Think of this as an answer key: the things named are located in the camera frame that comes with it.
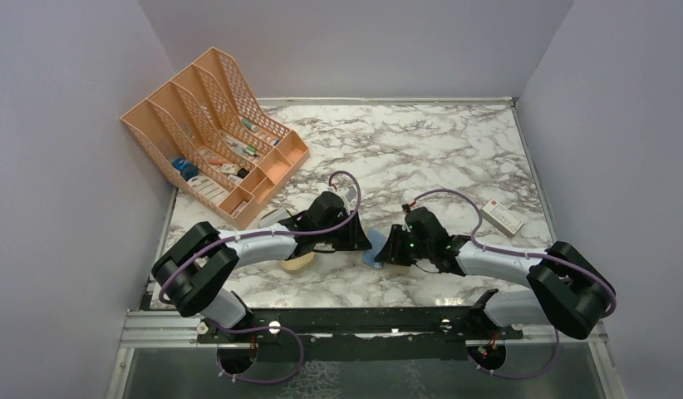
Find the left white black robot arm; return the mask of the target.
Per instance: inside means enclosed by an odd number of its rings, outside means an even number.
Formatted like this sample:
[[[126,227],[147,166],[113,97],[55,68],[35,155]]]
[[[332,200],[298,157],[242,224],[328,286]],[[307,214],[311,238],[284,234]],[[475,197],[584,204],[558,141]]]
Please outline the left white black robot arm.
[[[265,228],[225,232],[199,222],[155,262],[151,275],[181,316],[208,318],[237,342],[249,334],[251,312],[237,294],[224,289],[230,274],[265,261],[299,259],[319,244],[335,252],[372,247],[358,213],[331,191],[318,195],[308,209]]]

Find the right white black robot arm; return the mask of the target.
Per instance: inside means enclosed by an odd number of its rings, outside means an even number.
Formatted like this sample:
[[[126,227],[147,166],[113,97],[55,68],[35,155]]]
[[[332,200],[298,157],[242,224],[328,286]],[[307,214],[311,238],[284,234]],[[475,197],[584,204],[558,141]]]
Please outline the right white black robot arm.
[[[586,338],[616,303],[613,286],[571,245],[547,249],[490,247],[468,235],[449,234],[425,207],[407,211],[391,226],[384,244],[373,244],[378,264],[410,267],[421,260],[440,273],[496,278],[519,285],[482,297],[469,315],[469,329],[488,338],[514,324],[550,324],[575,339]]]

